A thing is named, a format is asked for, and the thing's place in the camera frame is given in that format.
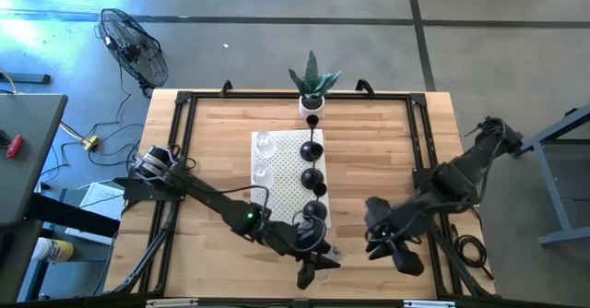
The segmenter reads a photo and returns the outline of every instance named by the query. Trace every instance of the snake plant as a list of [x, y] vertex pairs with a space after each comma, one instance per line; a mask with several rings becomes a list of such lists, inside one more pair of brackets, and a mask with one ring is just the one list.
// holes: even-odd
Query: snake plant
[[335, 74], [323, 74], [319, 76], [317, 72], [317, 61], [315, 54], [310, 51], [310, 58], [307, 61], [307, 68], [305, 69], [305, 77], [298, 77], [292, 69], [289, 70], [291, 79], [297, 85], [299, 93], [303, 97], [303, 104], [306, 108], [314, 110], [322, 106], [322, 97], [330, 90], [338, 77], [340, 72]]

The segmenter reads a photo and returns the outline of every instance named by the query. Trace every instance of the concrete floor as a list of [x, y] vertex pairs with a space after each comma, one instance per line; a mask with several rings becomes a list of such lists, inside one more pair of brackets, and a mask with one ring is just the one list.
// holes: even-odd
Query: concrete floor
[[[124, 94], [116, 62], [94, 37], [95, 23], [59, 19], [72, 12], [97, 13], [108, 6], [130, 14], [175, 17], [412, 18], [409, 0], [0, 0], [0, 9], [42, 10], [45, 19], [57, 19], [4, 19], [6, 12], [0, 11], [0, 66], [14, 72], [51, 74], [50, 86], [19, 87], [67, 94], [64, 120], [81, 131], [110, 120]], [[590, 18], [589, 0], [419, 0], [419, 6], [427, 19]], [[425, 89], [412, 26], [145, 23], [143, 27], [162, 44], [170, 69], [165, 88], [220, 88], [226, 79], [236, 88], [292, 88], [287, 69], [303, 67], [307, 52], [313, 49], [320, 69], [344, 69], [339, 89], [353, 88], [360, 77], [380, 90]], [[590, 97], [586, 82], [590, 48], [584, 46], [590, 29], [428, 27], [425, 36], [435, 87], [452, 93], [461, 132], [486, 115], [495, 115], [531, 136]], [[148, 100], [125, 73], [124, 87], [133, 96], [125, 106], [123, 124], [142, 123]], [[99, 133], [116, 128], [104, 127]], [[104, 148], [116, 150], [140, 136], [140, 128], [130, 128]], [[66, 141], [70, 138], [58, 132], [53, 144]], [[467, 148], [472, 139], [463, 143]], [[52, 180], [56, 188], [78, 187], [124, 173], [124, 166], [93, 166], [79, 148], [66, 151], [72, 166]], [[46, 168], [52, 166], [50, 157]], [[539, 235], [558, 229], [558, 221], [531, 155], [495, 163], [481, 214], [499, 294], [590, 305], [588, 243], [546, 249], [537, 243]], [[85, 270], [55, 267], [48, 277], [86, 281], [68, 288], [52, 287], [47, 281], [42, 291], [53, 297], [89, 294], [94, 282], [88, 279], [98, 278], [100, 267]]]

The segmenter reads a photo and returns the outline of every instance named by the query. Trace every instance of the white flower pot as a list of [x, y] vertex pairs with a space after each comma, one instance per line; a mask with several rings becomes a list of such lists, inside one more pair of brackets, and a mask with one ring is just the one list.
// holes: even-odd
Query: white flower pot
[[315, 110], [310, 110], [310, 109], [306, 108], [305, 106], [303, 106], [303, 97], [300, 96], [299, 97], [299, 114], [301, 115], [301, 117], [303, 119], [307, 119], [307, 117], [312, 114], [315, 114], [318, 117], [321, 117], [322, 113], [324, 112], [324, 105], [325, 105], [325, 99], [324, 99], [324, 96], [322, 96], [322, 106], [320, 106], [319, 108], [317, 108]]

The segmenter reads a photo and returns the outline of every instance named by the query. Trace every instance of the fan guard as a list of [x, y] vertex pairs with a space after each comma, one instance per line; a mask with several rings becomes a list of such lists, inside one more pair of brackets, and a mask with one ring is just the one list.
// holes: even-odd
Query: fan guard
[[159, 41], [151, 37], [124, 11], [103, 9], [99, 17], [100, 37], [129, 75], [134, 77], [147, 96], [147, 89], [164, 85], [168, 67], [162, 56]]

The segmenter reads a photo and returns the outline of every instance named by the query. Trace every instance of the clear plastic cup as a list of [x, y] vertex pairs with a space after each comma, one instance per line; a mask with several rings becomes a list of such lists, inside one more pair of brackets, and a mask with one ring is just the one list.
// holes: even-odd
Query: clear plastic cup
[[252, 182], [270, 188], [275, 184], [275, 174], [267, 165], [256, 164], [252, 169]]
[[[327, 254], [324, 254], [323, 257], [329, 258], [329, 259], [333, 260], [334, 262], [340, 262], [342, 260], [342, 258], [344, 257], [344, 254], [342, 254], [342, 251], [340, 249], [338, 249], [335, 246], [332, 246], [330, 248], [330, 251]], [[322, 284], [325, 284], [328, 281], [330, 281], [330, 278], [332, 277], [332, 273], [335, 270], [337, 270], [337, 269], [323, 269], [323, 270], [315, 271], [315, 279], [317, 281], [321, 282]]]
[[256, 153], [263, 159], [269, 159], [277, 152], [277, 141], [268, 132], [259, 132], [254, 143]]

